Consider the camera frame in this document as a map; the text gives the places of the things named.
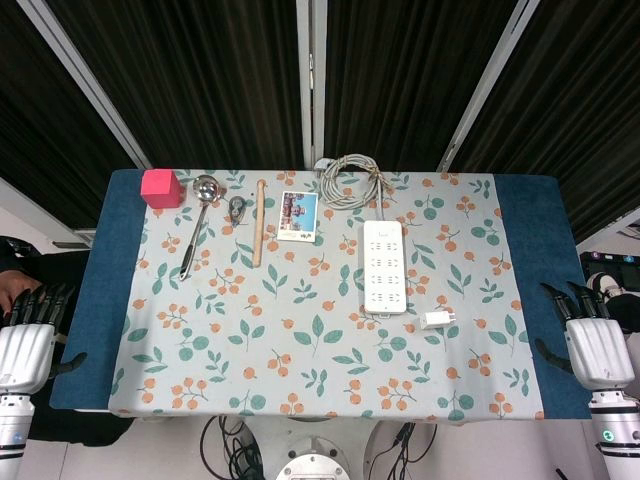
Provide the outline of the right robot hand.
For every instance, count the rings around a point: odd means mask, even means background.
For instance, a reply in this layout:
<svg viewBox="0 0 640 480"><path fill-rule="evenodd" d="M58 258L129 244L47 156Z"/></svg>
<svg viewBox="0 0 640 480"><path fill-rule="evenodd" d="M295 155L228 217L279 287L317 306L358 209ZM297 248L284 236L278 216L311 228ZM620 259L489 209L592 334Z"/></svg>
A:
<svg viewBox="0 0 640 480"><path fill-rule="evenodd" d="M553 353L540 338L538 353L549 364L572 375L587 390L622 390L635 380L626 330L612 319L605 295L587 286L569 282L575 301L563 291L543 283L559 314L568 356Z"/></svg>

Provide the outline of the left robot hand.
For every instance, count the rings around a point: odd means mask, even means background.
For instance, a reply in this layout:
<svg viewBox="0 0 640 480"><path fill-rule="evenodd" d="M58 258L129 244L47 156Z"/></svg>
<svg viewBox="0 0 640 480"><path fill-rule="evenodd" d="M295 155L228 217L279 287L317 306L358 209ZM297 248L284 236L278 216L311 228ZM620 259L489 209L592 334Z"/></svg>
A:
<svg viewBox="0 0 640 480"><path fill-rule="evenodd" d="M1 393L33 395L50 379L77 369L81 352L55 364L53 355L60 325L75 289L64 283L41 285L18 295L1 323Z"/></svg>

